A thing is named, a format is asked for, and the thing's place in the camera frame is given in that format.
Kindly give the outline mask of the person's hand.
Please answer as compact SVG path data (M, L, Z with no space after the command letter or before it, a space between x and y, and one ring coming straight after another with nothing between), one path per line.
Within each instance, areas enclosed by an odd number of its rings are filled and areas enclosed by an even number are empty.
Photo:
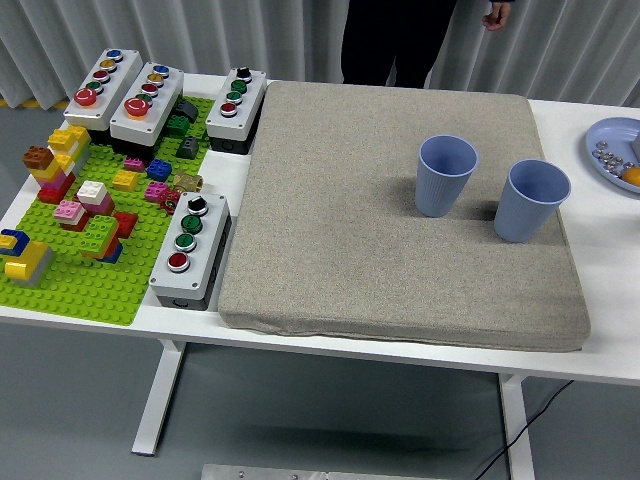
M482 17L482 25L487 31L502 29L511 14L510 2L491 2L489 12Z

